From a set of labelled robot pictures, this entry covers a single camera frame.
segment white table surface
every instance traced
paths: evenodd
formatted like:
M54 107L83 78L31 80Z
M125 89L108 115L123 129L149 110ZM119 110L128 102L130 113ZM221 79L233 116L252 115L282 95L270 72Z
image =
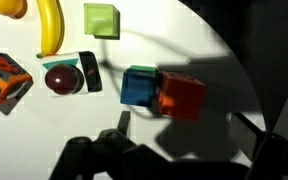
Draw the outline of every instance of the white table surface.
M207 140L208 136L221 136L219 133L225 133L225 130L212 131L212 127L218 125L212 118L223 117L221 123L226 123L225 113L229 113L226 110L239 110L239 107L248 105L252 106L252 109L246 108L246 114L258 127L265 129L254 90L231 50L208 24L177 0L60 2L66 32L59 53L92 51L98 62L107 57L122 68L132 64L165 67L172 64L184 67L191 57L196 60L195 64L189 67L199 69L191 69L192 72L203 72L200 74L202 79L215 82L219 87L225 87L231 92L237 92L232 95L228 91L222 92L220 88L209 89L213 95L214 92L218 92L219 97L207 96L200 121L213 124L206 125L210 128L208 133L197 133L196 136L203 137L193 138L193 142L190 143L204 143L216 147L216 141L200 141L204 137ZM120 40L104 42L84 34L83 4L94 2L114 4L120 11ZM112 80L115 81L120 88L122 74L115 73L112 79L108 71L102 67L100 73L103 91L55 99L48 95L39 60L35 57L39 53L41 39L39 12L34 0L28 0L28 6L26 16L20 20L0 15L0 52L8 53L34 79L33 87L10 115L5 116L0 112L0 180L48 179L68 139L88 136L95 140L101 130L116 127L121 111L129 109L119 103L119 91L114 89L112 83ZM221 108L217 107L218 104L229 108L225 113L218 113L217 110ZM137 113L150 116L146 108L133 106L133 109ZM132 113L130 138L137 144L148 145L166 159L172 160L173 158L154 140L172 123L174 124L174 120L170 118L147 120ZM198 129L196 125L182 123L181 126L188 127L191 132L195 132L194 127ZM203 156L205 152L203 146L200 156L207 157ZM185 157L199 156L191 153ZM231 160L250 165L241 152L235 154Z

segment dark red fruit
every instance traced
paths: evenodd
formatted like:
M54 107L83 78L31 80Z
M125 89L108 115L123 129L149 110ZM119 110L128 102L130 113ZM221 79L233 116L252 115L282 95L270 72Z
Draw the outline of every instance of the dark red fruit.
M74 92L80 82L78 71L68 64L58 64L52 67L45 75L48 88L60 95Z

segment yellow object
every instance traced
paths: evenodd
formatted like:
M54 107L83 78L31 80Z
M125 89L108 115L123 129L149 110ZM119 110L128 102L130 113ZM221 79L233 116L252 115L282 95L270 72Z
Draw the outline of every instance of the yellow object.
M26 14L26 0L0 0L0 14L19 19Z
M64 19L58 0L36 0L41 16L41 53L37 57L55 54L64 38Z

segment green block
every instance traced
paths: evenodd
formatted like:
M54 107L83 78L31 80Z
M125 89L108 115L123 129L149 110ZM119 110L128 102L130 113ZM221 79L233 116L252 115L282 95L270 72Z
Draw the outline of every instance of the green block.
M146 71L146 72L157 72L156 68L149 67L149 66L131 65L130 69L138 70L138 71Z
M84 4L85 34L119 37L119 11L111 4Z

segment red block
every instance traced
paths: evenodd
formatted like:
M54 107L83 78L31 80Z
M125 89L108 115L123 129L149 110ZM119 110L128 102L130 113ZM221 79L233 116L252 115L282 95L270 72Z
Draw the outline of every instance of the red block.
M158 104L162 114L197 121L206 85L189 76L163 72L159 93Z

